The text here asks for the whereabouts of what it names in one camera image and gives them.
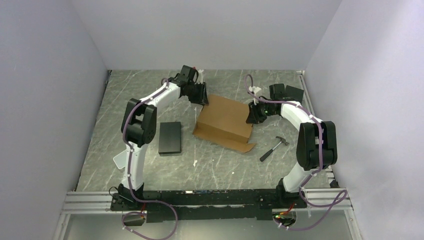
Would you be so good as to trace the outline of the brown cardboard box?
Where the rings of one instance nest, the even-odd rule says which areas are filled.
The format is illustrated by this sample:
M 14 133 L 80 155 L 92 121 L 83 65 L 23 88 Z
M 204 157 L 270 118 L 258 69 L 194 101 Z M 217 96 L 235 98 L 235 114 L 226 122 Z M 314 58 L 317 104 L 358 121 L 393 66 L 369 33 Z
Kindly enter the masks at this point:
M 210 94 L 197 117 L 192 134 L 222 147 L 247 153 L 255 146 L 249 143 L 253 125 L 246 123 L 249 107 L 245 103 Z

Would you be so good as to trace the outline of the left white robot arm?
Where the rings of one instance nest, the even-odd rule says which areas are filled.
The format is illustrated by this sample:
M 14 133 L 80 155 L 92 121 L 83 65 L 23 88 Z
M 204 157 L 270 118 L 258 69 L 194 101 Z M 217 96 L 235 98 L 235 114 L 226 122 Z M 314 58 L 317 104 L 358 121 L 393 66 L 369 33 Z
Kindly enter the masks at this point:
M 118 193 L 131 210 L 144 203 L 143 169 L 147 148 L 156 135 L 158 111 L 184 96 L 192 104 L 209 104 L 204 70 L 183 65 L 174 77 L 163 78 L 160 88 L 153 93 L 127 102 L 121 125 L 125 150 L 119 154 L 124 158 L 125 168 Z

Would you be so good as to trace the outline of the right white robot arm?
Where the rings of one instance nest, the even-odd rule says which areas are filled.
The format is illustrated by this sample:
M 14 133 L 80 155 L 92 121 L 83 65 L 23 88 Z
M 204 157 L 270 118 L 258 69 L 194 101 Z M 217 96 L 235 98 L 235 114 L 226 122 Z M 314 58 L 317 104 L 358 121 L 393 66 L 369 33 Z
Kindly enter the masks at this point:
M 337 162 L 336 126 L 323 121 L 302 106 L 304 90 L 283 83 L 269 86 L 269 97 L 261 95 L 261 88 L 246 84 L 253 101 L 249 103 L 248 124 L 261 124 L 268 117 L 280 116 L 298 131 L 296 164 L 282 178 L 283 189 L 275 194 L 276 203 L 287 208 L 295 201 L 295 194 L 311 177 Z

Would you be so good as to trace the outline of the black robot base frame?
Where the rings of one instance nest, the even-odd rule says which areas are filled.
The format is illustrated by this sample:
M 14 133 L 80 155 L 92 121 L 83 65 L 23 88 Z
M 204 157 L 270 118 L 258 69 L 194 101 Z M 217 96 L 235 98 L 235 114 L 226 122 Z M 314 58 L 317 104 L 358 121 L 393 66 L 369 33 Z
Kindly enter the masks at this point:
M 271 220 L 273 211 L 300 206 L 298 193 L 275 189 L 144 190 L 134 195 L 122 185 L 112 193 L 113 212 L 137 212 L 148 223 L 178 220 Z

